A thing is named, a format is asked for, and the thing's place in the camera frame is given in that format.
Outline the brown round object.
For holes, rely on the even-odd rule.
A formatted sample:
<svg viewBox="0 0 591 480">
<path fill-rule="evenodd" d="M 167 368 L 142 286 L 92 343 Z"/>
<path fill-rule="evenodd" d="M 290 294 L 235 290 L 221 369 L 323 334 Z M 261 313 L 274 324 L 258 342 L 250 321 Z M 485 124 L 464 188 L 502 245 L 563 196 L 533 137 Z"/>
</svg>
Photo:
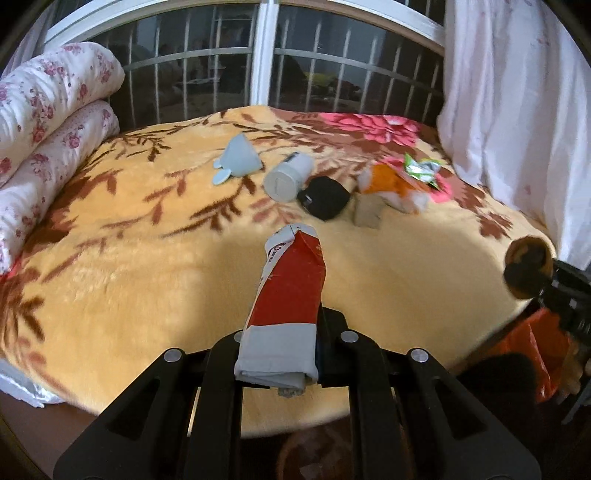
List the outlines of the brown round object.
<svg viewBox="0 0 591 480">
<path fill-rule="evenodd" d="M 547 242 L 536 236 L 514 240 L 505 255 L 504 282 L 518 300 L 537 297 L 553 275 L 553 255 Z"/>
</svg>

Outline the red white package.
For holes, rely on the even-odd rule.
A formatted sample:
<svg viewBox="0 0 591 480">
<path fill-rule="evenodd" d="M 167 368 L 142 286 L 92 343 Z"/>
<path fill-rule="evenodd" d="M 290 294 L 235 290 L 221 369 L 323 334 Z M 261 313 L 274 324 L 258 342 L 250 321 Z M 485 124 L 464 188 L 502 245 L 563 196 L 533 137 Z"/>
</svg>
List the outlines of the red white package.
<svg viewBox="0 0 591 480">
<path fill-rule="evenodd" d="M 235 377 L 293 398 L 318 381 L 318 309 L 325 261 L 318 234 L 294 223 L 267 239 L 266 263 L 240 339 Z"/>
</svg>

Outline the green snack wrapper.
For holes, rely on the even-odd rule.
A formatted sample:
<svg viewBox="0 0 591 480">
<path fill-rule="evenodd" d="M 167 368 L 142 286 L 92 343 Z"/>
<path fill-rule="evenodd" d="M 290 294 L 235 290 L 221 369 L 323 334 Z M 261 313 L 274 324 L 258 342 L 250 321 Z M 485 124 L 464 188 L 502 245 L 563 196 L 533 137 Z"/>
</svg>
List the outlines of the green snack wrapper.
<svg viewBox="0 0 591 480">
<path fill-rule="evenodd" d="M 442 168 L 439 161 L 432 159 L 415 160 L 411 155 L 404 157 L 404 171 L 411 178 L 424 183 L 436 190 L 440 190 L 438 174 Z"/>
</svg>

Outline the orange plastic trash bin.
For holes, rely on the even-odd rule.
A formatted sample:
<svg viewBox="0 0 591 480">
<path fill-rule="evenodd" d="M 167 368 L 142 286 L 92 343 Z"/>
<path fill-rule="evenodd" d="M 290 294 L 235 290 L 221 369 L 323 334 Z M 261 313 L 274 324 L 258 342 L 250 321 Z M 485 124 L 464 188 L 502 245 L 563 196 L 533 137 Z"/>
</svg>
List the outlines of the orange plastic trash bin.
<svg viewBox="0 0 591 480">
<path fill-rule="evenodd" d="M 354 479 L 351 417 L 298 430 L 277 459 L 278 479 Z"/>
</svg>

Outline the black round object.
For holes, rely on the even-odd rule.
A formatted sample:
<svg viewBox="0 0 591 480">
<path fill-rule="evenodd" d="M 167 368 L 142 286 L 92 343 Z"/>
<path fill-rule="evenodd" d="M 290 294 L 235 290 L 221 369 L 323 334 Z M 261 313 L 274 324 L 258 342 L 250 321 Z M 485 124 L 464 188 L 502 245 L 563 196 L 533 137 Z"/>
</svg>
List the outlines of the black round object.
<svg viewBox="0 0 591 480">
<path fill-rule="evenodd" d="M 332 220 L 341 214 L 351 199 L 351 194 L 341 183 L 328 176 L 318 176 L 298 192 L 297 201 L 311 216 L 322 221 Z"/>
</svg>

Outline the white cylindrical container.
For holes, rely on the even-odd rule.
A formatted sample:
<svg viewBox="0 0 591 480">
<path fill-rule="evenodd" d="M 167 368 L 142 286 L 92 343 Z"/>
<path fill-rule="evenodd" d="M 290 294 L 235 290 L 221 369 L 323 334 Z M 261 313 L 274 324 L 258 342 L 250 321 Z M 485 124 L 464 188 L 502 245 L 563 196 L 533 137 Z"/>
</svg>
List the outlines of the white cylindrical container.
<svg viewBox="0 0 591 480">
<path fill-rule="evenodd" d="M 279 203 L 290 203 L 297 199 L 304 182 L 311 176 L 315 162 L 310 155 L 294 152 L 277 164 L 263 180 L 266 195 Z"/>
</svg>

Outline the orange white plush toy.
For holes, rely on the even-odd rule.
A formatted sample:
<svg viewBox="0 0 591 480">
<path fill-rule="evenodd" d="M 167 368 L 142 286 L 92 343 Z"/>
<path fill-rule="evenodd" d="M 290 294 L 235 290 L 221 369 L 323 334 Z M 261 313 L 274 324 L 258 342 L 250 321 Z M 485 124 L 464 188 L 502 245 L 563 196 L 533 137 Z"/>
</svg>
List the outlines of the orange white plush toy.
<svg viewBox="0 0 591 480">
<path fill-rule="evenodd" d="M 372 163 L 356 177 L 362 194 L 378 195 L 389 206 L 407 214 L 419 214 L 431 202 L 429 187 L 386 163 Z"/>
</svg>

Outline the white curtain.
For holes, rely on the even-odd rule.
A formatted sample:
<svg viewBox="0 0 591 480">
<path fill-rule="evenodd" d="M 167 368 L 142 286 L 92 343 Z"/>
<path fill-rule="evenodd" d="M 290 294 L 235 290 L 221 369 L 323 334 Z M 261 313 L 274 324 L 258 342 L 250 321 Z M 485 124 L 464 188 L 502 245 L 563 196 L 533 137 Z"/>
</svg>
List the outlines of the white curtain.
<svg viewBox="0 0 591 480">
<path fill-rule="evenodd" d="M 590 264 L 590 66 L 542 1 L 449 1 L 437 121 L 459 177 Z"/>
</svg>

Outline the yellow floral plush blanket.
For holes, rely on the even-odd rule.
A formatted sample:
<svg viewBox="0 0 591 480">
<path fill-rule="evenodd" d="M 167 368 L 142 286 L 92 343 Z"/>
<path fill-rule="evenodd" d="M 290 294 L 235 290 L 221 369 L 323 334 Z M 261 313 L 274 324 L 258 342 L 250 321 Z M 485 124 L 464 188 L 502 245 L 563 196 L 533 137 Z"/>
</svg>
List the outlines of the yellow floral plush blanket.
<svg viewBox="0 0 591 480">
<path fill-rule="evenodd" d="M 461 363 L 523 309 L 503 282 L 510 243 L 546 230 L 463 182 L 450 163 L 420 214 L 376 229 L 346 210 L 315 219 L 266 195 L 263 172 L 216 186 L 213 163 L 243 134 L 266 170 L 295 152 L 356 188 L 363 168 L 442 159 L 436 132 L 397 116 L 230 109 L 117 136 L 90 157 L 1 279 L 1 357 L 63 400 L 102 411 L 170 347 L 211 347 L 245 323 L 266 240 L 318 233 L 325 306 L 381 347 Z"/>
</svg>

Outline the light blue plastic funnel cup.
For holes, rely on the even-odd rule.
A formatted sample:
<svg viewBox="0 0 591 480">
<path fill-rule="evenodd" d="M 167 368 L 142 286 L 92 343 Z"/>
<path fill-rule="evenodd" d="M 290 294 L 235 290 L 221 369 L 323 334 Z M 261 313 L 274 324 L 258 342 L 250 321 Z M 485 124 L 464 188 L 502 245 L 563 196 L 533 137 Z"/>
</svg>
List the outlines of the light blue plastic funnel cup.
<svg viewBox="0 0 591 480">
<path fill-rule="evenodd" d="M 252 143 L 242 133 L 233 137 L 213 163 L 212 184 L 221 185 L 231 177 L 243 177 L 263 169 L 263 162 Z"/>
</svg>

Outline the white floral rolled quilt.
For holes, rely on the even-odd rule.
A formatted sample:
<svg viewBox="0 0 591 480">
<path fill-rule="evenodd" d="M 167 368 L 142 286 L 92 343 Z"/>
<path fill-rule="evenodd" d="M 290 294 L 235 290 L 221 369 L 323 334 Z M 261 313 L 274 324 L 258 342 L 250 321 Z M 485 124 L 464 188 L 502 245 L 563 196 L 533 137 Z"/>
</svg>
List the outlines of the white floral rolled quilt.
<svg viewBox="0 0 591 480">
<path fill-rule="evenodd" d="M 82 42 L 41 54 L 2 79 L 2 272 L 82 161 L 118 133 L 106 99 L 124 78 L 110 50 Z"/>
</svg>

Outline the white bed frame side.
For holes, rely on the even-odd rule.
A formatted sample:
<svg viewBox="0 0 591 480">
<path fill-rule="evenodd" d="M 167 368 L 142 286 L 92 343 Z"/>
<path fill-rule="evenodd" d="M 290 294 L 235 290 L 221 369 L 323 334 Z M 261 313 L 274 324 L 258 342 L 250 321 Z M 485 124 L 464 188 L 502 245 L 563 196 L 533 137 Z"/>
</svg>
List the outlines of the white bed frame side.
<svg viewBox="0 0 591 480">
<path fill-rule="evenodd" d="M 45 387 L 35 383 L 6 360 L 0 360 L 0 389 L 34 408 L 62 404 L 64 400 Z"/>
</svg>

